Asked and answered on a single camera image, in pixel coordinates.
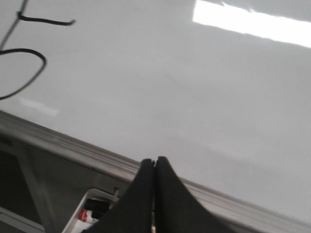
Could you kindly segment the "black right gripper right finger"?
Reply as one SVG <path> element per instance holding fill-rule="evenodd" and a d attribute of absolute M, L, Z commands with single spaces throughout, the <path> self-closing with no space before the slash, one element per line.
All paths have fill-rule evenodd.
<path fill-rule="evenodd" d="M 158 233 L 232 233 L 183 185 L 168 159 L 155 166 L 155 227 Z"/>

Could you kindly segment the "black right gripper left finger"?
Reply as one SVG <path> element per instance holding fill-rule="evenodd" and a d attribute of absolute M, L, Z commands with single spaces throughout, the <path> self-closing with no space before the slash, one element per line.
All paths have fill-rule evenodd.
<path fill-rule="evenodd" d="M 118 202 L 85 233 L 150 233 L 154 193 L 154 162 L 144 159 Z"/>

